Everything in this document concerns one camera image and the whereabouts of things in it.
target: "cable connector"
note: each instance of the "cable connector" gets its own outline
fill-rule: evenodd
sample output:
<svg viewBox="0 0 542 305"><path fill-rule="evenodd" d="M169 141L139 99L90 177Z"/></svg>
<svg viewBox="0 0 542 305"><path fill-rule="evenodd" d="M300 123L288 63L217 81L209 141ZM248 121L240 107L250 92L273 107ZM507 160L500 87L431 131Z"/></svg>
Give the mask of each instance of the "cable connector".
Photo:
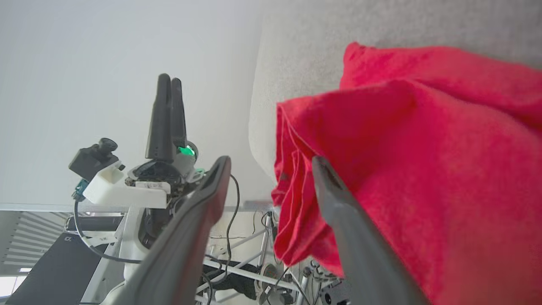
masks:
<svg viewBox="0 0 542 305"><path fill-rule="evenodd" d="M79 184L75 187L75 191L72 194L72 198L75 199L75 201L82 202L85 200L85 196L83 195L83 192L88 186L88 181L85 179L81 179L79 181Z"/></svg>

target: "red cloth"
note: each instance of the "red cloth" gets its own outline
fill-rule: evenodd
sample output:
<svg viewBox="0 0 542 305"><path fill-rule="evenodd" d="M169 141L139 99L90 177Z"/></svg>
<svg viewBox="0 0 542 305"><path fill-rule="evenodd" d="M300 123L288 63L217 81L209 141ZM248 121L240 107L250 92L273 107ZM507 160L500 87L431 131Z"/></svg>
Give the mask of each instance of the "red cloth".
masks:
<svg viewBox="0 0 542 305"><path fill-rule="evenodd" d="M542 73L456 48L350 44L340 89L277 106L275 243L342 275L325 156L434 304L542 304Z"/></svg>

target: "red towel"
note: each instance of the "red towel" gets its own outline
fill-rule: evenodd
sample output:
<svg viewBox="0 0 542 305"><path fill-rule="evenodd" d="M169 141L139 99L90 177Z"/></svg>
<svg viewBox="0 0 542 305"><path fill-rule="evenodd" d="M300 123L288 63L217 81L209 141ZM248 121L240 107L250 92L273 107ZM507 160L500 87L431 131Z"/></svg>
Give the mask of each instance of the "red towel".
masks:
<svg viewBox="0 0 542 305"><path fill-rule="evenodd" d="M340 89L277 106L275 243L343 275L325 156L434 304L542 304L542 73L456 48L350 44Z"/></svg>

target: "window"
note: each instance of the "window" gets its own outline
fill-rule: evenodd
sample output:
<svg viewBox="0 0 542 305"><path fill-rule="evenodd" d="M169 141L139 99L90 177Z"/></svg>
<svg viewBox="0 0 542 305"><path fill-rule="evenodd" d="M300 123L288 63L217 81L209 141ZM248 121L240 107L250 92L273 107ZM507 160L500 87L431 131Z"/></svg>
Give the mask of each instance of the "window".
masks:
<svg viewBox="0 0 542 305"><path fill-rule="evenodd" d="M10 296L24 282L26 276L0 277L0 297Z"/></svg>

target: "gray fabric surface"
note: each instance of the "gray fabric surface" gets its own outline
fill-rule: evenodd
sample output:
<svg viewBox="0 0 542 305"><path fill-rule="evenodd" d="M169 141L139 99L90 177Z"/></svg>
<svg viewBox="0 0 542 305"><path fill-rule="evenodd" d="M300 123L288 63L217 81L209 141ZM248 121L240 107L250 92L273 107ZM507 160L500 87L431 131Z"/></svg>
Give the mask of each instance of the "gray fabric surface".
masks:
<svg viewBox="0 0 542 305"><path fill-rule="evenodd" d="M338 88L346 45L446 45L542 68L541 0L270 0L249 141L273 179L275 103Z"/></svg>

